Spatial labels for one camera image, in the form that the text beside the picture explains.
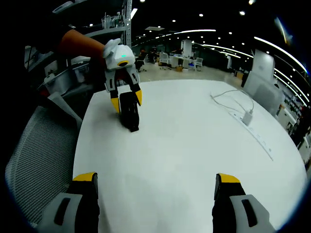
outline cardboard box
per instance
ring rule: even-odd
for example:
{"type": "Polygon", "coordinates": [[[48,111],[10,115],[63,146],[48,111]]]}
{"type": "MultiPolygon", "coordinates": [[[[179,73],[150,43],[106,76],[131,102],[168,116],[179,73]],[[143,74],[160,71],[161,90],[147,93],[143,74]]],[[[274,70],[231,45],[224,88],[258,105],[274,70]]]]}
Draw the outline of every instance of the cardboard box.
{"type": "Polygon", "coordinates": [[[183,72],[183,67],[176,67],[177,72],[183,72]]]}
{"type": "Polygon", "coordinates": [[[243,73],[241,73],[241,72],[237,72],[236,73],[236,77],[238,78],[238,79],[243,79],[243,73]]]}

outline white table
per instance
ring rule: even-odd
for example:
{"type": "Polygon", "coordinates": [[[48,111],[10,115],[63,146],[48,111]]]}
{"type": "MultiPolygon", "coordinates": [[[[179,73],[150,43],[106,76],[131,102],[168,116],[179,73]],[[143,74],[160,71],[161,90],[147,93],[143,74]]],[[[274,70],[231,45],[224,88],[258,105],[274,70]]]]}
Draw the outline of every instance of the white table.
{"type": "Polygon", "coordinates": [[[190,59],[188,57],[170,56],[170,63],[171,63],[172,68],[175,68],[176,66],[178,66],[179,59],[183,60],[183,68],[189,68],[189,63],[194,62],[193,59],[190,59]]]}
{"type": "MultiPolygon", "coordinates": [[[[94,94],[79,135],[73,176],[98,173],[99,206],[114,233],[211,233],[216,173],[236,176],[279,228],[306,181],[300,154],[282,126],[255,103],[254,137],[210,93],[224,82],[178,80],[141,83],[139,131],[121,126],[108,93],[94,94]]],[[[128,91],[127,86],[119,88],[128,91]]],[[[245,108],[250,99],[230,94],[245,108]]],[[[239,106],[226,96],[223,104],[239,106]]],[[[100,216],[99,229],[103,228],[100,216]]]]}

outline power strip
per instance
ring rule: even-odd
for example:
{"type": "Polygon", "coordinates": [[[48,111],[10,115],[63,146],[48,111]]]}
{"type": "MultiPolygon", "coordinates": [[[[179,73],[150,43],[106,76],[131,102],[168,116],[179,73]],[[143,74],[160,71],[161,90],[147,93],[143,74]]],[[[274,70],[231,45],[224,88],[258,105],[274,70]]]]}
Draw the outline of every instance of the power strip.
{"type": "Polygon", "coordinates": [[[269,148],[267,146],[266,142],[262,139],[262,137],[260,137],[260,135],[258,133],[256,133],[252,127],[245,125],[242,122],[242,118],[240,116],[237,116],[235,113],[232,113],[232,112],[229,112],[229,113],[252,134],[252,136],[259,142],[259,144],[262,146],[262,148],[267,152],[270,159],[273,161],[273,158],[271,156],[272,150],[271,150],[271,148],[269,148]]]}

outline gray mesh chair back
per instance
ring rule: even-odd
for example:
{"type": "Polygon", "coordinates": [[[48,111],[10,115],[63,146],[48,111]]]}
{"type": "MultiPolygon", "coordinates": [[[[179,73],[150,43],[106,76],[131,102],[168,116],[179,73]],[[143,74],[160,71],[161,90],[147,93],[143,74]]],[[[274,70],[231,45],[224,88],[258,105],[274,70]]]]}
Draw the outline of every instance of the gray mesh chair back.
{"type": "MultiPolygon", "coordinates": [[[[60,98],[56,102],[64,104],[60,98]]],[[[79,129],[74,118],[63,115],[38,106],[6,167],[10,192],[32,225],[72,180],[79,129]]]]}
{"type": "Polygon", "coordinates": [[[72,116],[76,120],[77,127],[80,130],[82,125],[82,119],[72,110],[72,108],[70,108],[70,106],[65,102],[60,93],[59,92],[53,93],[52,95],[49,96],[49,99],[52,100],[54,103],[56,103],[57,106],[63,109],[67,114],[72,116]]]}

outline light strip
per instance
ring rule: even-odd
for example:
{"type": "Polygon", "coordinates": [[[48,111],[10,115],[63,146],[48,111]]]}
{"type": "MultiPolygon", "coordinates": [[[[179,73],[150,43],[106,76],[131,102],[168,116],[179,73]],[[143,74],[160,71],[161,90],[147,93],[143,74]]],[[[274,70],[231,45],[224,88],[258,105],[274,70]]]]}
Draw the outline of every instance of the light strip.
{"type": "Polygon", "coordinates": [[[283,81],[280,77],[278,77],[277,75],[274,74],[274,76],[276,76],[277,79],[279,79],[279,80],[280,80],[281,82],[283,82],[288,88],[290,88],[290,89],[292,90],[292,92],[294,92],[294,93],[298,96],[298,98],[300,98],[301,102],[303,102],[303,104],[304,104],[305,106],[307,106],[306,103],[302,100],[302,98],[298,95],[298,93],[295,92],[294,89],[292,89],[291,86],[289,86],[286,82],[284,82],[284,81],[283,81]]]}
{"type": "Polygon", "coordinates": [[[303,93],[302,92],[302,90],[300,90],[300,88],[289,78],[289,77],[287,77],[285,74],[283,74],[281,71],[279,71],[278,69],[274,69],[275,71],[277,71],[277,72],[279,72],[281,75],[283,75],[285,78],[287,78],[287,80],[288,81],[290,81],[293,85],[294,85],[294,87],[296,87],[302,94],[303,94],[303,96],[306,98],[306,100],[308,101],[308,102],[310,102],[310,100],[306,97],[306,95],[305,95],[305,93],[303,93]]]}
{"type": "Polygon", "coordinates": [[[133,10],[131,12],[131,19],[134,17],[136,11],[137,11],[137,8],[133,8],[133,10]]]}
{"type": "Polygon", "coordinates": [[[237,51],[237,50],[232,50],[232,49],[225,48],[225,47],[221,47],[221,46],[216,46],[216,45],[203,45],[203,46],[209,46],[209,47],[215,47],[215,48],[220,48],[220,49],[224,49],[224,50],[230,50],[230,51],[238,52],[238,53],[243,54],[243,55],[245,55],[245,56],[254,58],[253,56],[248,55],[248,54],[246,54],[246,53],[243,53],[243,52],[240,52],[240,51],[237,51]]]}
{"type": "Polygon", "coordinates": [[[189,31],[182,31],[179,33],[174,33],[174,34],[180,34],[180,33],[195,33],[195,32],[215,32],[215,29],[201,29],[201,30],[189,30],[189,31]]]}
{"type": "Polygon", "coordinates": [[[227,55],[230,55],[230,56],[234,56],[234,57],[237,57],[237,58],[241,58],[241,57],[239,57],[239,56],[237,56],[237,55],[234,55],[234,54],[228,53],[228,52],[220,52],[220,53],[224,53],[224,54],[227,54],[227,55]]]}
{"type": "MultiPolygon", "coordinates": [[[[277,57],[277,58],[279,58],[279,59],[281,59],[283,62],[285,62],[286,64],[288,64],[291,68],[294,68],[294,67],[292,67],[292,65],[291,64],[289,64],[287,61],[285,61],[283,58],[280,58],[279,56],[277,56],[277,55],[275,55],[275,57],[277,57]]],[[[301,74],[301,73],[299,73],[298,72],[298,70],[296,70],[296,72],[304,79],[304,80],[306,80],[306,78],[305,77],[303,77],[303,75],[301,74]]]]}
{"type": "Polygon", "coordinates": [[[269,42],[269,41],[266,41],[266,40],[264,40],[264,39],[261,39],[261,38],[259,38],[259,37],[254,36],[254,38],[255,38],[256,40],[259,40],[259,41],[261,41],[261,42],[264,42],[264,43],[266,43],[266,44],[268,44],[268,45],[271,45],[271,46],[273,46],[274,48],[276,48],[276,49],[282,51],[282,52],[285,53],[287,56],[289,56],[290,58],[292,58],[298,65],[300,65],[300,67],[303,68],[303,70],[304,70],[306,73],[308,73],[307,69],[306,69],[296,58],[294,58],[294,56],[292,56],[290,53],[288,53],[288,52],[285,51],[284,49],[280,48],[279,46],[276,46],[275,44],[272,44],[272,43],[269,42]]]}

